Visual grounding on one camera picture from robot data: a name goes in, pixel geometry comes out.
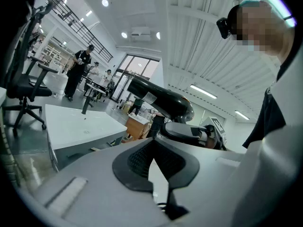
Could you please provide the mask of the black metal railing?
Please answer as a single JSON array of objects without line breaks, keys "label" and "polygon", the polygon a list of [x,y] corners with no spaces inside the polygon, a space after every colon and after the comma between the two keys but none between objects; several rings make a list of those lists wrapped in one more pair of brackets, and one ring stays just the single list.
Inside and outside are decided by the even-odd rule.
[{"label": "black metal railing", "polygon": [[106,62],[110,62],[113,58],[112,54],[104,47],[104,45],[93,35],[93,33],[84,25],[76,14],[63,2],[63,0],[52,0],[54,3],[53,11],[57,17],[64,22],[73,32],[88,45],[94,45],[94,51]]}]

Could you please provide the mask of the person's black clothing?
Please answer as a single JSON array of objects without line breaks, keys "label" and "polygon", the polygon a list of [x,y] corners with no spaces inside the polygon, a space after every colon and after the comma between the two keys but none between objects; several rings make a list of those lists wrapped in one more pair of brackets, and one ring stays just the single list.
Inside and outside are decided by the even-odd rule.
[{"label": "person's black clothing", "polygon": [[248,148],[250,143],[262,140],[268,133],[285,126],[284,117],[279,106],[272,96],[271,89],[288,69],[297,49],[298,45],[292,46],[289,55],[280,66],[276,80],[272,83],[271,86],[266,89],[256,125],[246,141],[243,143],[243,147]]}]

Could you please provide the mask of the black hair dryer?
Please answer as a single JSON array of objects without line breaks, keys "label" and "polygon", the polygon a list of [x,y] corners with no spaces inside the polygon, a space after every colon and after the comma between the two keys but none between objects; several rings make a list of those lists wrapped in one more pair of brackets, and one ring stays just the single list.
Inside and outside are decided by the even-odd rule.
[{"label": "black hair dryer", "polygon": [[186,124],[195,115],[191,103],[184,96],[138,75],[134,76],[127,90],[150,104],[171,122]]}]

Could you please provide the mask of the black office chair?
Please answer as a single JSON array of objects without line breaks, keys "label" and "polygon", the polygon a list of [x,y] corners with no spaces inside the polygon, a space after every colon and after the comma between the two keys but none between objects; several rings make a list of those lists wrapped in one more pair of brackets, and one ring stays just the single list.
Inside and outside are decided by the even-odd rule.
[{"label": "black office chair", "polygon": [[4,111],[18,111],[17,119],[13,125],[13,134],[18,136],[17,128],[23,115],[28,114],[34,119],[38,120],[42,124],[42,129],[46,130],[46,124],[44,120],[33,112],[34,109],[38,109],[42,112],[42,106],[30,105],[28,101],[33,102],[35,97],[48,97],[52,95],[52,91],[44,85],[43,80],[47,73],[56,73],[57,71],[45,65],[40,59],[33,56],[30,57],[31,63],[25,73],[23,68],[25,59],[28,56],[29,47],[34,41],[31,36],[35,25],[46,14],[48,14],[54,7],[53,1],[48,1],[48,4],[43,7],[40,6],[36,9],[36,13],[30,18],[30,21],[26,27],[23,37],[19,39],[13,59],[10,64],[9,70],[5,77],[5,88],[7,90],[8,98],[16,98],[22,101],[18,105],[11,105],[3,107]]}]

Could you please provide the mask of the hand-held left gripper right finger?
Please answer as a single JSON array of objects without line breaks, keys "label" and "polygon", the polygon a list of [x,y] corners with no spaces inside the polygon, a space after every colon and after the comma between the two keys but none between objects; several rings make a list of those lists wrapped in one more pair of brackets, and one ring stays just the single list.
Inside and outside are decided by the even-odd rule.
[{"label": "hand-held left gripper right finger", "polygon": [[248,154],[201,148],[155,138],[160,146],[171,147],[184,158],[188,167],[198,162],[199,170],[185,187],[174,188],[172,194],[177,204],[188,214],[169,220],[157,227],[238,227],[237,205],[244,194],[240,188],[244,165]]}]

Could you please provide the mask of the long ceiling tube light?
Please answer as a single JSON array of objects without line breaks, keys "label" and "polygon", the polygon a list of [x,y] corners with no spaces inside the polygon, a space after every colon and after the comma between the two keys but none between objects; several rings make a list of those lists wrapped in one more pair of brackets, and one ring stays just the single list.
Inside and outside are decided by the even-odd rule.
[{"label": "long ceiling tube light", "polygon": [[239,112],[239,111],[237,111],[237,110],[235,110],[235,113],[236,113],[237,115],[239,115],[240,117],[244,118],[245,120],[250,120],[247,116],[245,116],[244,114],[242,114],[241,112]]},{"label": "long ceiling tube light", "polygon": [[190,87],[191,87],[192,89],[196,90],[196,91],[201,92],[201,93],[204,94],[204,95],[207,95],[208,97],[210,97],[210,98],[212,98],[212,99],[217,99],[217,96],[215,96],[215,95],[213,95],[213,94],[211,94],[211,93],[209,93],[209,92],[207,92],[207,91],[205,91],[205,90],[203,90],[203,89],[197,87],[196,85],[193,85],[193,84],[192,84],[192,85],[190,85]]}]

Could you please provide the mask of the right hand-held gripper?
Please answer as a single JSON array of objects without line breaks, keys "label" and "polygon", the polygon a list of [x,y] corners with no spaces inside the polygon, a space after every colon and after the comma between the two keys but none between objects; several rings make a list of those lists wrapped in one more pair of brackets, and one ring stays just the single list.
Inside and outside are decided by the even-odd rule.
[{"label": "right hand-held gripper", "polygon": [[[162,125],[162,136],[185,144],[206,144],[207,148],[227,150],[226,132],[216,117],[207,117],[200,126],[178,122],[168,122]],[[206,130],[210,133],[206,140]]]}]

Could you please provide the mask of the cardboard box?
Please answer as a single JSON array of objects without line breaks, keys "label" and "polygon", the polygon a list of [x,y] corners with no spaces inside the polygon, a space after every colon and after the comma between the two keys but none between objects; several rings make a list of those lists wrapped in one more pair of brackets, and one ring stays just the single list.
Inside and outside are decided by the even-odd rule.
[{"label": "cardboard box", "polygon": [[122,111],[127,114],[131,108],[131,106],[133,105],[133,102],[132,101],[128,101],[128,102],[125,102],[123,107],[122,107]]}]

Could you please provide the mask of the round white table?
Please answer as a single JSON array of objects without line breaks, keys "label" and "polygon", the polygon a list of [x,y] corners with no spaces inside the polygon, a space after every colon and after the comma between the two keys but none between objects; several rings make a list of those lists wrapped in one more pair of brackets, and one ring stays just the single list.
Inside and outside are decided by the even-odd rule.
[{"label": "round white table", "polygon": [[85,91],[84,96],[87,95],[89,89],[90,89],[90,91],[93,90],[93,91],[98,92],[99,94],[104,94],[104,95],[106,95],[106,92],[105,92],[105,91],[102,91],[101,89],[96,88],[95,86],[93,86],[93,85],[91,85],[91,84],[86,83],[85,86],[88,87],[88,90]]}]

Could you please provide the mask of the glass door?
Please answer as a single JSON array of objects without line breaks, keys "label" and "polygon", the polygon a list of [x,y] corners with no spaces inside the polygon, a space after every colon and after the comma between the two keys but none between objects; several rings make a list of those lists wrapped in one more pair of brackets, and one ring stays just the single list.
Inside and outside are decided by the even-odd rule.
[{"label": "glass door", "polygon": [[115,87],[111,99],[115,102],[134,101],[134,95],[127,89],[134,75],[149,80],[157,69],[159,61],[127,54],[113,74]]}]

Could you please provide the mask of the white sink basin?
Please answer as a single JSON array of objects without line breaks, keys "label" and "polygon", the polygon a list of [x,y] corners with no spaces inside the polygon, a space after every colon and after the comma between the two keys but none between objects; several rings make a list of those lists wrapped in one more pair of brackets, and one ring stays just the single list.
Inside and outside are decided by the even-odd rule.
[{"label": "white sink basin", "polygon": [[123,136],[126,127],[105,112],[45,105],[46,126],[53,150],[77,146],[106,137]]}]

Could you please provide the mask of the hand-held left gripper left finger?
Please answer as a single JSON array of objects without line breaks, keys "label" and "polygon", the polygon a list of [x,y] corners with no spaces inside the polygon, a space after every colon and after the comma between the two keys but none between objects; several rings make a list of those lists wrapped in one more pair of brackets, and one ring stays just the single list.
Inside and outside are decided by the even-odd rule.
[{"label": "hand-held left gripper left finger", "polygon": [[164,227],[170,219],[156,206],[152,193],[129,190],[112,170],[120,153],[142,142],[84,155],[36,194],[23,191],[22,200],[47,227]]}]

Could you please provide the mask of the white air conditioner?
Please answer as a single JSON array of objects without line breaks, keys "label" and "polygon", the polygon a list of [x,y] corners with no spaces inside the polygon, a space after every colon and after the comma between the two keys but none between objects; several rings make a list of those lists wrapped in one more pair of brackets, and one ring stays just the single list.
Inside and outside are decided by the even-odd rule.
[{"label": "white air conditioner", "polygon": [[133,42],[148,42],[151,40],[151,30],[146,26],[132,27],[131,40]]}]

